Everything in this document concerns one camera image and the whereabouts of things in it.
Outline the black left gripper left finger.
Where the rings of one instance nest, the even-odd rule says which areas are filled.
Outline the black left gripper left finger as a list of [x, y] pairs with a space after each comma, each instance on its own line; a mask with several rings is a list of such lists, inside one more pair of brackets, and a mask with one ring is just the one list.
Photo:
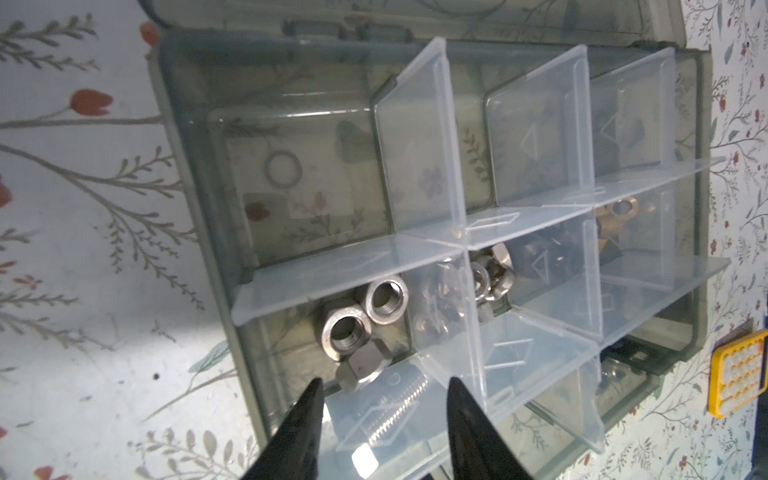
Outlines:
[[312, 379], [242, 479], [317, 479], [323, 382]]

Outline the silver hex bolt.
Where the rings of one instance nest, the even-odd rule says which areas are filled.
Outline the silver hex bolt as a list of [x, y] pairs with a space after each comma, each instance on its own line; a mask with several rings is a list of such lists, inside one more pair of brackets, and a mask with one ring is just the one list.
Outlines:
[[351, 432], [351, 463], [360, 479], [401, 479], [417, 463], [420, 435], [411, 425], [431, 382], [417, 371], [384, 373], [366, 395]]

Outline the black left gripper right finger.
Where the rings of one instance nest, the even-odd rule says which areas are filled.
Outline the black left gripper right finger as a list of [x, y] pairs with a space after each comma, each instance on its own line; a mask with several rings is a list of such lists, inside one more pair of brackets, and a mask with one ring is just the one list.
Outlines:
[[454, 479], [533, 479], [458, 377], [449, 381], [447, 426]]

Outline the silver cap nut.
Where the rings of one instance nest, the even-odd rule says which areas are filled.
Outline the silver cap nut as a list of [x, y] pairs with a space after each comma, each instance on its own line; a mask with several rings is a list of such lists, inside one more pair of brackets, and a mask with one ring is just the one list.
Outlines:
[[386, 343], [380, 338], [373, 338], [341, 362], [335, 378], [344, 392], [352, 394], [375, 381], [392, 360]]

